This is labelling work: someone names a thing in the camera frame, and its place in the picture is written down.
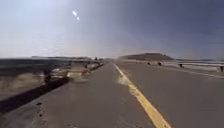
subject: road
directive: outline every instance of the road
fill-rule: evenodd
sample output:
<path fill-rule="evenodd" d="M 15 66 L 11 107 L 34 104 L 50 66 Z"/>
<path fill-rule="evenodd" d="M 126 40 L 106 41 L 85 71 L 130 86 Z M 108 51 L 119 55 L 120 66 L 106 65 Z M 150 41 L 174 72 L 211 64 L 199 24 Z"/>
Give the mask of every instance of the road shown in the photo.
<path fill-rule="evenodd" d="M 16 128 L 216 128 L 224 79 L 146 64 L 107 64 L 0 119 Z"/>

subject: lane marking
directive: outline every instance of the lane marking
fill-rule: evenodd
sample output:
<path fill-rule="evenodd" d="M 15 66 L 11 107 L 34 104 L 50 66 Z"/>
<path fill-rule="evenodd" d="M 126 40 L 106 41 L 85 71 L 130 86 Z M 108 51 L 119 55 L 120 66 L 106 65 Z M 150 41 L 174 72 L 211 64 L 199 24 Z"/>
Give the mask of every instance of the lane marking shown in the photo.
<path fill-rule="evenodd" d="M 144 108 L 148 117 L 152 120 L 156 128 L 171 128 L 170 124 L 163 118 L 159 111 L 147 100 L 147 98 L 138 90 L 138 88 L 131 82 L 131 80 L 124 74 L 124 72 L 114 64 L 114 67 L 121 74 L 121 76 L 128 82 L 128 87 L 133 96 Z"/>
<path fill-rule="evenodd" d="M 186 73 L 191 73 L 191 74 L 196 74 L 196 75 L 203 75 L 203 76 L 209 76 L 209 77 L 216 77 L 216 78 L 224 79 L 224 76 L 219 76 L 219 75 L 212 75 L 212 74 L 206 74 L 206 73 L 186 71 L 186 70 L 180 70 L 180 69 L 174 69 L 174 68 L 154 67 L 154 66 L 152 66 L 152 67 L 153 68 L 161 68 L 161 69 L 167 69 L 167 70 L 173 70 L 173 71 L 179 71 L 179 72 L 186 72 Z"/>

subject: sky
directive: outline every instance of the sky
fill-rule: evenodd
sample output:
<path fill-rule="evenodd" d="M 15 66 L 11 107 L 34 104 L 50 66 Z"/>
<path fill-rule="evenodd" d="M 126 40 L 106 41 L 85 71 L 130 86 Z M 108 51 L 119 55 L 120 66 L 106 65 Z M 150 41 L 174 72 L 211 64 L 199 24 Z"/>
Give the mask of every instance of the sky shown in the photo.
<path fill-rule="evenodd" d="M 0 57 L 224 58 L 223 7 L 223 0 L 0 0 Z"/>

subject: hill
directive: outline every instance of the hill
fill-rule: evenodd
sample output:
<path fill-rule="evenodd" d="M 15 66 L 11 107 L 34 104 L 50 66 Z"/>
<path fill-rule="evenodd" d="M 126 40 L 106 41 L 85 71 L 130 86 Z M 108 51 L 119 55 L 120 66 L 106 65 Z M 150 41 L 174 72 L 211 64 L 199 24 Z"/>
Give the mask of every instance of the hill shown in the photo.
<path fill-rule="evenodd" d="M 136 55 L 126 55 L 119 57 L 120 59 L 135 59 L 135 60 L 173 60 L 173 58 L 161 53 L 144 53 Z"/>

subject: guardrail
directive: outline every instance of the guardrail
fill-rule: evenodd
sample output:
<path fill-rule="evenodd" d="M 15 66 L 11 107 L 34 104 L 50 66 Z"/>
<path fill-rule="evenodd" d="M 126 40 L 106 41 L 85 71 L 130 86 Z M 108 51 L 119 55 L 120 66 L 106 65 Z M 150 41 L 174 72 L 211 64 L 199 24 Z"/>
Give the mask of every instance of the guardrail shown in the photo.
<path fill-rule="evenodd" d="M 224 62 L 221 61 L 139 61 L 139 60 L 121 60 L 125 62 L 131 62 L 131 63 L 147 63 L 148 65 L 170 65 L 170 66 L 176 66 L 179 68 L 185 68 L 187 66 L 198 66 L 198 67 L 204 67 L 204 68 L 215 68 L 216 71 L 224 72 Z"/>
<path fill-rule="evenodd" d="M 16 75 L 27 72 L 43 72 L 45 83 L 50 82 L 51 73 L 60 67 L 82 65 L 87 68 L 89 64 L 100 65 L 102 61 L 90 59 L 61 59 L 61 58 L 25 58 L 0 59 L 0 76 Z"/>

